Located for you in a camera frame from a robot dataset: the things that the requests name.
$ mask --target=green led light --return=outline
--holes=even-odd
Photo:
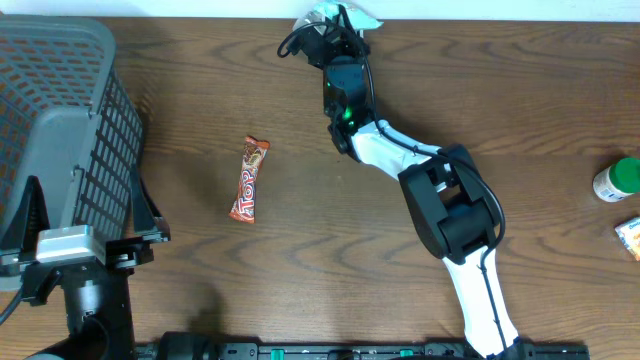
[[[351,112],[351,108],[347,108],[347,109],[344,111],[344,114],[342,115],[342,118],[343,118],[344,120],[349,120],[349,119],[351,118],[351,115],[353,115],[353,113]]]
[[[271,360],[284,360],[284,350],[271,350]]]

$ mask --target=green bottle cap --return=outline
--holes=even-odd
[[[640,192],[640,159],[626,158],[618,161],[609,170],[609,179],[622,192]]]

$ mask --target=white wall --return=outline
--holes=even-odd
[[[297,18],[314,0],[0,0],[7,14]],[[380,19],[640,22],[640,0],[356,0]]]

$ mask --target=black mount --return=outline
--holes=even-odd
[[[46,304],[57,285],[64,291],[69,338],[38,353],[40,358],[99,359],[102,354],[110,359],[135,358],[128,277],[135,266],[153,261],[152,244],[169,241],[171,236],[138,169],[132,168],[129,174],[136,236],[107,241],[105,264],[95,256],[36,261],[38,233],[49,229],[49,221],[38,179],[27,180],[20,207],[0,244],[3,258],[18,261],[0,264],[0,272],[3,276],[22,273],[21,300],[32,306]]]
[[[461,169],[464,165],[459,163],[463,162],[477,174],[473,159],[464,146],[449,146],[440,149],[439,153],[451,160],[450,173],[445,170],[442,160],[431,158],[408,167],[398,174],[398,180],[424,246],[436,258],[447,257],[462,265],[467,255],[482,246],[494,245],[498,209],[468,174],[470,170]],[[459,192],[442,200],[436,186],[443,182],[450,189],[458,187]]]

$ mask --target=bottle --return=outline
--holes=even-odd
[[[640,159],[624,158],[593,179],[593,191],[606,202],[618,202],[640,192]]]

